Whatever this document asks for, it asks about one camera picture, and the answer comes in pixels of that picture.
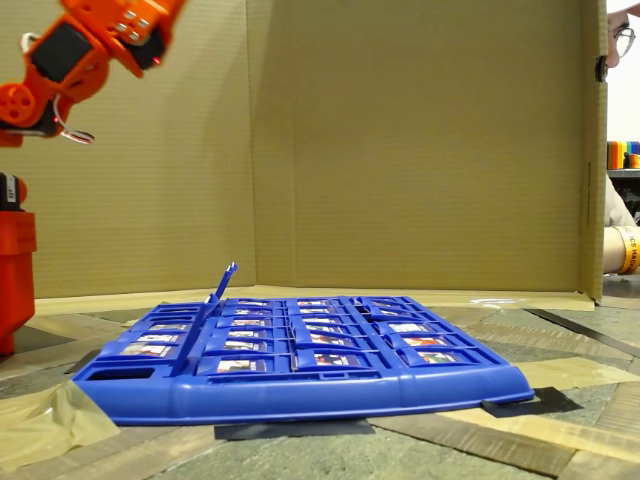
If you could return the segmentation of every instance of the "cardboard backdrop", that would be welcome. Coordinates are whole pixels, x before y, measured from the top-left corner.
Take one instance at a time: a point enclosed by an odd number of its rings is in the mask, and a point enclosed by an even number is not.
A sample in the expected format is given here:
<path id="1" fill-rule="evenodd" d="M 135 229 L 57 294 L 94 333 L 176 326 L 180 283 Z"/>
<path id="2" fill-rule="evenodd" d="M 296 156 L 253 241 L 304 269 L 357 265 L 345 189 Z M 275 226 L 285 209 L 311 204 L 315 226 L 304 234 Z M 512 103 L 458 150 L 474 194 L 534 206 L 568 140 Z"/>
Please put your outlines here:
<path id="1" fill-rule="evenodd" d="M 235 285 L 598 296 L 584 3 L 191 0 L 161 69 L 114 64 L 74 110 L 95 146 L 1 152 L 38 214 L 37 295 L 204 288 L 234 260 Z M 7 2 L 0 78 L 58 13 Z"/>

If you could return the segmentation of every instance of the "person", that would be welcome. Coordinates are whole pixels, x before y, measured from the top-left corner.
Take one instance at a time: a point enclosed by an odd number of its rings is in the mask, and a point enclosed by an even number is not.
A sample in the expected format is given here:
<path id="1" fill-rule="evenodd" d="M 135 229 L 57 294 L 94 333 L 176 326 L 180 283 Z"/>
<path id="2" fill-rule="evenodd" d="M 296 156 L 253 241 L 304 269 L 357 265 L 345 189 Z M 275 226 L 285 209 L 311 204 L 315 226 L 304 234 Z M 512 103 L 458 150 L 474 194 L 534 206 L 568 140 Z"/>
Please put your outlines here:
<path id="1" fill-rule="evenodd" d="M 629 15 L 640 17 L 640 1 L 607 0 L 609 50 L 607 68 L 615 68 L 631 49 L 635 32 Z M 607 175 L 605 195 L 604 265 L 605 274 L 640 275 L 640 228 L 613 187 Z"/>

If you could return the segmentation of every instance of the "person's arm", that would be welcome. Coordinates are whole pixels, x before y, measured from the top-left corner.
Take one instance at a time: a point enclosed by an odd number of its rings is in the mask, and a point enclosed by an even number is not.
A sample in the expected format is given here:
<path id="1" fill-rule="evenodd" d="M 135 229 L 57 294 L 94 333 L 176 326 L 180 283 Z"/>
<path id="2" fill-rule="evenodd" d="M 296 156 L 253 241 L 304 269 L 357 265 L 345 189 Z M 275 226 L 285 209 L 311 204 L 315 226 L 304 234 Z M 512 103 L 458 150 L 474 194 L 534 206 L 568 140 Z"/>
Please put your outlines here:
<path id="1" fill-rule="evenodd" d="M 609 175 L 605 184 L 604 225 L 605 227 L 635 227 L 636 222 L 616 191 Z"/>
<path id="2" fill-rule="evenodd" d="M 623 227 L 621 230 L 613 227 L 605 228 L 603 273 L 621 273 L 627 263 L 637 264 L 636 262 L 640 261 L 638 240 L 640 240 L 640 227 Z M 640 268 L 629 274 L 640 275 Z"/>

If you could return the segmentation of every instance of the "shelf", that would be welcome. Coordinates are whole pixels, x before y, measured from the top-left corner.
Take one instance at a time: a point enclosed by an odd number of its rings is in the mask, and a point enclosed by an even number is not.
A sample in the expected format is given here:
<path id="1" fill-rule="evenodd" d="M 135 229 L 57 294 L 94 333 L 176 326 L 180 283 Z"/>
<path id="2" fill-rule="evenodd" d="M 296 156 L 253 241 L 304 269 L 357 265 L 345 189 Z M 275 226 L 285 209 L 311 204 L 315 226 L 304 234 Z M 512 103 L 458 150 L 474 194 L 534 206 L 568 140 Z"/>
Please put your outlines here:
<path id="1" fill-rule="evenodd" d="M 637 168 L 625 168 L 622 170 L 607 170 L 609 178 L 638 178 L 640 179 L 640 169 Z"/>

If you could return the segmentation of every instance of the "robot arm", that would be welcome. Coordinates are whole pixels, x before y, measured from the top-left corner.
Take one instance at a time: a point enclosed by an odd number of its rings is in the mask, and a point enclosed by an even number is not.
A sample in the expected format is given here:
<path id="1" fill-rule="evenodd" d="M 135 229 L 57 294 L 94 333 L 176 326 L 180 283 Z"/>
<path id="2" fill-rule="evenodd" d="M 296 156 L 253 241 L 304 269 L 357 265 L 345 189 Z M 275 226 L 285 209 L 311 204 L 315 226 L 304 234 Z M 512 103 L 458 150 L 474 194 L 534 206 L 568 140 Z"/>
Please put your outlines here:
<path id="1" fill-rule="evenodd" d="M 25 136 L 93 143 L 68 127 L 71 108 L 102 88 L 111 59 L 138 78 L 159 65 L 185 1 L 60 0 L 65 13 L 42 37 L 22 37 L 22 83 L 0 86 L 0 147 L 20 147 Z"/>

